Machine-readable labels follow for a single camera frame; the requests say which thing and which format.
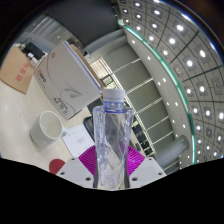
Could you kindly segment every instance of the plastic water bottle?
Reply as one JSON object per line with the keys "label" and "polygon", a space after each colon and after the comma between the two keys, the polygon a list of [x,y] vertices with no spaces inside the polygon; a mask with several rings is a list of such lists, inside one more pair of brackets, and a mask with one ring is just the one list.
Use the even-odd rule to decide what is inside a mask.
{"label": "plastic water bottle", "polygon": [[104,105],[93,109],[99,180],[108,190],[118,189],[124,177],[134,117],[124,98],[123,89],[104,89]]}

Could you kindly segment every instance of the table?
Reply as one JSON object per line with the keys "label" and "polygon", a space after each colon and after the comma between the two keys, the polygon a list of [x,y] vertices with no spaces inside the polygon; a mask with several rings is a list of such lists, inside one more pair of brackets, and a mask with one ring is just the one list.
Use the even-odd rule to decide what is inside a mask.
{"label": "table", "polygon": [[[53,159],[67,162],[72,157],[62,139],[58,139],[48,148],[41,148],[32,141],[31,126],[46,110],[56,113],[65,128],[83,124],[83,120],[91,116],[90,111],[85,107],[76,116],[66,121],[48,100],[34,76],[26,95],[0,81],[0,154],[2,158],[34,165],[49,172],[49,164]],[[133,131],[131,141],[134,145],[138,143]],[[120,188],[125,188],[124,181]]]}

